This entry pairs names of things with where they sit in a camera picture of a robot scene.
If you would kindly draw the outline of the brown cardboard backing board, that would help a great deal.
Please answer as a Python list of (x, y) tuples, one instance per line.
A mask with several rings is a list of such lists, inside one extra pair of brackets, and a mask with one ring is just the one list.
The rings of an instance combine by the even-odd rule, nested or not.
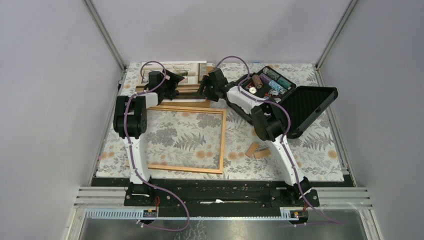
[(182, 80), (176, 88), (176, 90), (179, 91), (179, 95), (173, 100), (164, 99), (160, 105), (209, 108), (211, 104), (210, 100), (207, 100), (204, 96), (197, 95), (201, 83), (200, 72), (198, 70), (178, 70), (176, 74), (184, 77), (184, 80)]

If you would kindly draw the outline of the printed photo of plant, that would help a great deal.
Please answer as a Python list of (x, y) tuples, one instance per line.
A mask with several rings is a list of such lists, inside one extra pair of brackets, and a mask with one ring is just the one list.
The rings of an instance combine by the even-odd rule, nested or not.
[(138, 84), (136, 92), (147, 91), (149, 83), (149, 74), (151, 72), (162, 72), (166, 69), (167, 73), (174, 73), (181, 79), (176, 86), (178, 94), (170, 100), (165, 98), (164, 102), (183, 103), (183, 102), (205, 102), (206, 98), (197, 94), (202, 81), (202, 76), (207, 73), (206, 61), (168, 61), (162, 64), (147, 63), (138, 74)]

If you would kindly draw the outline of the wooden picture frame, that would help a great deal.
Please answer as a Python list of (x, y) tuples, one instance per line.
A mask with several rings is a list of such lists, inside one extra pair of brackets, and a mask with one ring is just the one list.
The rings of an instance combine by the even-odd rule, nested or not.
[(146, 132), (132, 139), (134, 161), (154, 170), (222, 174), (226, 114), (221, 108), (148, 108)]

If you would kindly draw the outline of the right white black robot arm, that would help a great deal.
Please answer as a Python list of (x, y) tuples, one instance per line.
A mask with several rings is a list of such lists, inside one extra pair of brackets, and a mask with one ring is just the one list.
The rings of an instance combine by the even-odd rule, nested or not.
[(299, 170), (290, 150), (287, 134), (291, 126), (288, 112), (271, 98), (256, 96), (247, 88), (268, 86), (258, 74), (247, 73), (237, 81), (229, 82), (220, 68), (214, 68), (202, 77), (198, 95), (218, 102), (225, 100), (228, 107), (253, 126), (256, 136), (268, 145), (282, 165), (284, 182), (288, 185), (287, 201), (301, 205), (311, 191), (311, 184)]

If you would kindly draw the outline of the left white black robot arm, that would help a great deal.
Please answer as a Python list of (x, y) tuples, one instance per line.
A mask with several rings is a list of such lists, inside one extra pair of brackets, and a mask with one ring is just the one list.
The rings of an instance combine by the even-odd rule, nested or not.
[(158, 106), (164, 99), (173, 100), (179, 92), (183, 76), (173, 72), (150, 71), (144, 91), (116, 98), (113, 129), (122, 138), (130, 167), (129, 189), (135, 190), (136, 199), (144, 206), (155, 200), (155, 186), (145, 154), (144, 137), (148, 127), (147, 109)]

